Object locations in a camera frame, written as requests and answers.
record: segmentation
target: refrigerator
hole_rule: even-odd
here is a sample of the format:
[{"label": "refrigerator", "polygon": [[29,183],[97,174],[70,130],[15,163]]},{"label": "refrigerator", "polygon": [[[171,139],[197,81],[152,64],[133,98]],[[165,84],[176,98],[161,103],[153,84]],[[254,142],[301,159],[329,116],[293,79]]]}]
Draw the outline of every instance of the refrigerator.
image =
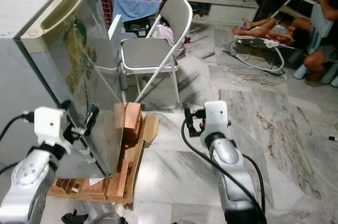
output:
[{"label": "refrigerator", "polygon": [[[110,40],[100,0],[0,0],[0,127],[23,110],[70,100],[75,126],[88,106],[100,112],[89,136],[75,141],[59,178],[114,176],[124,125],[117,40]],[[98,68],[108,68],[101,73]],[[37,146],[34,126],[16,122],[0,142],[0,163]]]}]

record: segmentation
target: black cable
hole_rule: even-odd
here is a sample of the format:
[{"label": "black cable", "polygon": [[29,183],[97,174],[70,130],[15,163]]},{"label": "black cable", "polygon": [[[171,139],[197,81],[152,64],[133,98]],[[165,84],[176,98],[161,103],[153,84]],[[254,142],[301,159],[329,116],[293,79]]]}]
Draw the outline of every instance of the black cable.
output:
[{"label": "black cable", "polygon": [[259,203],[257,202],[257,200],[255,199],[255,197],[240,183],[238,182],[232,175],[230,175],[226,170],[224,170],[217,162],[214,162],[213,160],[211,160],[210,158],[208,158],[205,154],[201,153],[200,151],[198,151],[195,147],[193,147],[186,139],[185,135],[184,135],[184,126],[186,124],[186,121],[190,118],[192,118],[195,115],[195,113],[192,113],[191,115],[187,116],[185,118],[185,120],[183,121],[182,127],[181,127],[181,134],[182,134],[182,138],[183,141],[185,142],[185,144],[195,153],[197,153],[200,157],[202,157],[203,159],[205,159],[207,162],[209,162],[212,166],[214,166],[216,169],[218,169],[220,172],[222,172],[224,175],[226,175],[232,182],[234,182],[234,184],[236,184],[251,200],[251,202],[253,203],[253,205],[256,207],[256,209],[258,210],[259,214],[262,217],[262,221],[264,223],[267,223],[265,214],[262,211],[262,208],[260,207]]},{"label": "black cable", "polygon": [[248,155],[246,154],[242,154],[244,158],[248,159],[253,166],[255,167],[257,174],[258,174],[258,179],[259,179],[259,186],[260,186],[260,196],[261,196],[261,203],[262,203],[262,211],[263,213],[265,213],[265,191],[264,191],[264,182],[263,182],[263,177],[262,174],[260,173],[259,167],[256,164],[256,162],[250,158]]},{"label": "black cable", "polygon": [[8,165],[8,166],[5,166],[3,169],[0,170],[0,175],[1,175],[2,173],[4,173],[6,170],[9,170],[10,168],[16,166],[17,164],[18,164],[18,162],[12,163],[12,164],[10,164],[10,165]]},{"label": "black cable", "polygon": [[5,126],[5,128],[2,130],[1,134],[0,134],[0,141],[2,140],[2,138],[4,137],[6,131],[8,130],[8,128],[18,119],[23,119],[25,117],[24,114],[21,114],[19,116],[13,117]]}]

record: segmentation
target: blue towel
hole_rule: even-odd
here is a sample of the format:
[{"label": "blue towel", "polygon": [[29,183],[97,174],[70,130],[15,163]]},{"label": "blue towel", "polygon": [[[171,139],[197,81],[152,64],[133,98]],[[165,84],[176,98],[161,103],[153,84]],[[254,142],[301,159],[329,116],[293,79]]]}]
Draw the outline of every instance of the blue towel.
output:
[{"label": "blue towel", "polygon": [[113,18],[122,15],[122,21],[132,21],[156,14],[161,1],[114,0]]}]

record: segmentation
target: person lying down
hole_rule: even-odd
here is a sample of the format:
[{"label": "person lying down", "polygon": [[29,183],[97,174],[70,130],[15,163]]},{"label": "person lying down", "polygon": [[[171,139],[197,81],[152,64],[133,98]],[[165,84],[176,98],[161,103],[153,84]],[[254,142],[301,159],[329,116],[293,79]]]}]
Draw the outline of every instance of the person lying down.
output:
[{"label": "person lying down", "polygon": [[245,18],[242,19],[244,24],[232,29],[234,35],[251,35],[257,38],[266,38],[295,48],[304,48],[308,43],[311,23],[305,18],[295,18],[288,27],[276,25],[275,18],[268,18],[258,22],[249,22]]}]

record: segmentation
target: tv stand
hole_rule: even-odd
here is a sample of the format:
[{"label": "tv stand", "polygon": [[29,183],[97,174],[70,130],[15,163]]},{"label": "tv stand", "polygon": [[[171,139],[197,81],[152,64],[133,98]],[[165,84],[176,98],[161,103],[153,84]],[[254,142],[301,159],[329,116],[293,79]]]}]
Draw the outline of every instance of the tv stand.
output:
[{"label": "tv stand", "polygon": [[258,4],[254,0],[187,0],[188,2],[208,3],[210,9],[208,15],[201,18],[194,17],[192,22],[216,25],[238,26],[246,18],[253,21]]}]

